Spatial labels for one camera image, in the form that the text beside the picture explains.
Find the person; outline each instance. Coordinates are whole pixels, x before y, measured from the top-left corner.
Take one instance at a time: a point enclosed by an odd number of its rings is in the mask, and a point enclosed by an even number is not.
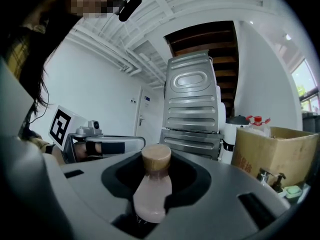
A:
[[[54,155],[59,164],[64,164],[59,148],[30,130],[32,114],[36,116],[40,106],[49,105],[42,95],[42,90],[48,93],[44,83],[44,65],[81,17],[108,13],[112,11],[110,7],[121,0],[14,1],[21,11],[16,15],[4,10],[2,18],[6,19],[7,24],[0,34],[0,52],[9,70],[34,99],[18,136],[23,141],[37,145],[43,153]],[[95,149],[101,153],[100,144],[97,143]],[[86,145],[76,143],[75,153],[78,161],[85,159],[88,156]]]

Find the long dark hair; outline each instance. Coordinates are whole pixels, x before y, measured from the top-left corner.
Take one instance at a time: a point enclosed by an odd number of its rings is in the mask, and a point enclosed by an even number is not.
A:
[[[4,9],[3,19],[6,19],[4,30],[0,34],[1,54],[6,53],[6,49],[16,38],[14,33],[18,32],[19,26],[23,20],[36,8],[43,0],[14,0],[15,6],[19,12],[10,6],[1,7]],[[27,56],[22,69],[19,81],[29,95],[34,99],[30,109],[35,115],[38,112],[39,105],[48,106],[42,95],[42,89],[48,92],[44,83],[45,69],[44,65],[48,57],[54,52],[72,27],[80,19],[79,16],[71,15],[66,12],[66,0],[58,0],[54,8],[48,13],[48,25],[45,34],[33,32],[30,33],[29,55]]]

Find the wooden staircase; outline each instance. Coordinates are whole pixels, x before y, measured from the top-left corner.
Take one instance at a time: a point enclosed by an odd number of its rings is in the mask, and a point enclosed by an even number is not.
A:
[[[166,36],[174,57],[209,50],[226,116],[234,116],[239,54],[233,21],[217,21],[184,28]]]

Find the black slot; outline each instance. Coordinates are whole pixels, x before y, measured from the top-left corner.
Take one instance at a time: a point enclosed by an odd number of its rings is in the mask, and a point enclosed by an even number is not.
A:
[[[64,174],[64,176],[67,179],[69,179],[69,178],[72,178],[72,177],[75,177],[75,176],[78,176],[78,175],[81,175],[81,174],[84,174],[84,172],[82,170],[73,170],[73,171],[66,172]]]
[[[238,198],[260,230],[276,220],[254,194],[242,194]]]

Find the plastic bottle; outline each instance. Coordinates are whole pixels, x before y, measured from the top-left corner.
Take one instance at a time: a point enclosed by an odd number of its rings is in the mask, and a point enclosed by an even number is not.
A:
[[[252,116],[249,115],[245,118],[246,120],[250,121],[250,126],[247,128],[248,132],[251,132],[253,134],[258,134],[265,137],[271,137],[271,130],[270,127],[267,125],[271,119],[267,119],[264,122],[262,122],[261,116]]]
[[[155,144],[142,150],[145,176],[133,195],[136,214],[146,222],[160,223],[166,216],[165,199],[172,194],[168,175],[171,149]]]

